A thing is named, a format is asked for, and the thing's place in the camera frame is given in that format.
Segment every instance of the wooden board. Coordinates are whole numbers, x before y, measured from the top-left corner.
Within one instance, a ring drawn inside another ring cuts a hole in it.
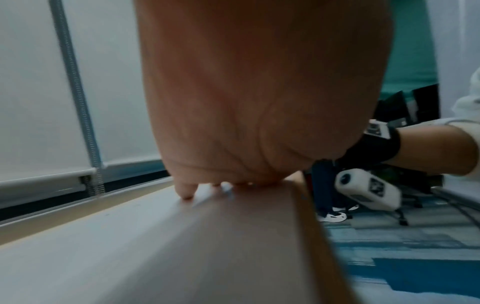
[[[2,302],[356,303],[301,173],[268,188],[203,185],[191,203],[173,187],[128,194],[46,230],[24,220],[43,231],[0,246]]]

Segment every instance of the white sleeve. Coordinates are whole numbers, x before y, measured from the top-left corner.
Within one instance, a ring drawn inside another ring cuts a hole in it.
[[[452,110],[455,117],[439,119],[433,124],[449,125],[463,130],[473,138],[480,151],[480,68],[470,79],[470,94],[458,99]],[[476,167],[462,178],[480,181],[480,153]]]

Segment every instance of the wooden edge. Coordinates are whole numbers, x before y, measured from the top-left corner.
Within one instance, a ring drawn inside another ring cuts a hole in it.
[[[173,182],[163,182],[124,193],[103,196],[92,201],[79,203],[52,212],[40,214],[0,227],[0,245],[66,224],[68,222],[115,207],[132,199],[172,186]]]
[[[293,198],[301,241],[310,263],[313,286],[321,303],[358,304],[359,301],[344,276],[325,229],[315,217],[314,204],[303,174],[299,171],[287,178],[293,184]]]

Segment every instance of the white sneaker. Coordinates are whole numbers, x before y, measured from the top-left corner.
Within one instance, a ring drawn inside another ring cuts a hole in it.
[[[349,211],[354,211],[354,210],[357,210],[358,208],[360,208],[360,206],[357,204],[357,205],[355,205],[355,206],[350,207],[348,210],[349,210]],[[345,207],[343,207],[343,208],[332,207],[332,209],[333,209],[333,211],[335,211],[335,212],[339,212],[339,211],[344,211],[344,210],[345,210]]]
[[[319,222],[340,223],[347,219],[347,215],[341,212],[327,213],[326,217],[317,215],[316,219]]]

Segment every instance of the teal shirt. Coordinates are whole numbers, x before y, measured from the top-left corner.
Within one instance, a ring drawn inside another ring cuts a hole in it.
[[[434,44],[424,0],[390,0],[394,37],[380,99],[438,83]]]

